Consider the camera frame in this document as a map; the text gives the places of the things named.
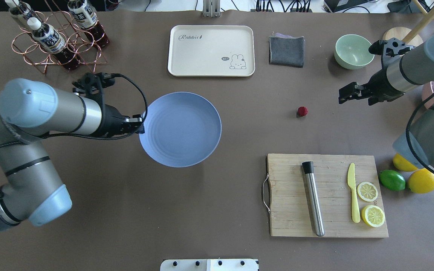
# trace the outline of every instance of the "cutting board handle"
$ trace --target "cutting board handle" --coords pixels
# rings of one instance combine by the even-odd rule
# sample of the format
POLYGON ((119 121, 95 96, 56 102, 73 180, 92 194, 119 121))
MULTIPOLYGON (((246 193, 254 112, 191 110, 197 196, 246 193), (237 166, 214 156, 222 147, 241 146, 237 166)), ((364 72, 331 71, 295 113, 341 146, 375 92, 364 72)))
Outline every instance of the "cutting board handle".
POLYGON ((264 195, 265 194, 264 193, 264 186, 265 186, 266 182, 267 182, 267 185, 269 185, 269 173, 266 173, 266 178, 264 179, 264 182, 262 183, 262 202, 264 203, 264 206, 266 206, 267 212, 270 214, 270 208, 266 203, 266 197, 264 195))

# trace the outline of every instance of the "gray cloth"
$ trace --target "gray cloth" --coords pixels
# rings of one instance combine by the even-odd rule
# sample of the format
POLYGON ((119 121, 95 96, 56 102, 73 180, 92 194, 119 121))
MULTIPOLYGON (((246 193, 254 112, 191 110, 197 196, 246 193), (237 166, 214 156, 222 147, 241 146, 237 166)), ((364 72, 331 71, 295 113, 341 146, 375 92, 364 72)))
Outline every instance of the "gray cloth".
POLYGON ((304 37, 295 38, 280 33, 269 36, 269 63, 303 67, 304 45, 304 37))

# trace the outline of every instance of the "black muddler tip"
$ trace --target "black muddler tip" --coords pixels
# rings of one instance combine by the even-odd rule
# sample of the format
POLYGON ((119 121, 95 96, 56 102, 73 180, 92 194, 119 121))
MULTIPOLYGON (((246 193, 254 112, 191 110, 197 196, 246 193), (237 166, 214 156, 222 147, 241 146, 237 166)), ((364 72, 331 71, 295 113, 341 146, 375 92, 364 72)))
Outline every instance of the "black muddler tip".
POLYGON ((304 174, 314 173, 314 164, 312 161, 307 161, 303 163, 304 174))

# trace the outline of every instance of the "gray table surface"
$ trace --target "gray table surface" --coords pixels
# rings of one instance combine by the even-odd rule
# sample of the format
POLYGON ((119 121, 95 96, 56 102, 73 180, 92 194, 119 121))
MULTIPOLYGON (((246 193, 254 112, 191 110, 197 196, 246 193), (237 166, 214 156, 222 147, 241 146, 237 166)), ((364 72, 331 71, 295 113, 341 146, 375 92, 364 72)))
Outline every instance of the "gray table surface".
MULTIPOLYGON (((338 89, 367 82, 378 58, 360 70, 341 68, 334 42, 344 34, 370 41, 394 26, 412 28, 416 14, 255 14, 226 12, 106 12, 112 43, 97 72, 122 73, 149 101, 174 91, 210 100, 222 118, 215 152, 188 168, 169 168, 146 155, 138 136, 115 142, 72 137, 44 145, 67 185, 73 208, 42 227, 29 221, 0 233, 0 270, 158 270, 164 259, 255 258, 261 270, 434 270, 434 192, 382 189, 389 238, 271 237, 261 201, 268 153, 373 155, 391 168, 393 141, 420 101, 415 90, 392 103, 338 104, 338 89), (244 24, 254 31, 255 73, 248 78, 177 78, 167 72, 170 29, 178 24, 244 24), (273 31, 306 38, 302 69, 269 65, 273 31), (297 119, 298 107, 309 114, 297 119)), ((41 75, 13 53, 18 29, 0 12, 0 90, 23 77, 70 91, 88 69, 50 67, 41 75)), ((434 22, 422 36, 434 33, 434 22)), ((125 81, 107 90, 107 103, 141 113, 125 81)), ((0 185, 6 183, 0 170, 0 185)))

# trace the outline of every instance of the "rectangular tray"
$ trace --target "rectangular tray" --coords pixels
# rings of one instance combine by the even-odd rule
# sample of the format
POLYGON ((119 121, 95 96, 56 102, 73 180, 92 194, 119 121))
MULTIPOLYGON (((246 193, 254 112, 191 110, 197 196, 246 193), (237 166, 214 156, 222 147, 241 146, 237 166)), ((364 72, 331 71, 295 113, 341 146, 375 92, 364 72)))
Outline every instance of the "rectangular tray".
POLYGON ((356 185, 367 181, 378 190, 374 202, 365 202, 358 197, 359 209, 374 204, 386 213, 374 156, 278 153, 267 155, 272 236, 317 237, 312 231, 304 186, 302 163, 305 161, 314 162, 324 237, 388 237, 386 222, 381 227, 372 228, 362 219, 360 223, 354 223, 351 219, 351 189, 347 184, 350 163, 356 165, 356 185))
POLYGON ((253 31, 248 26, 174 26, 167 69, 174 76, 250 76, 253 31))

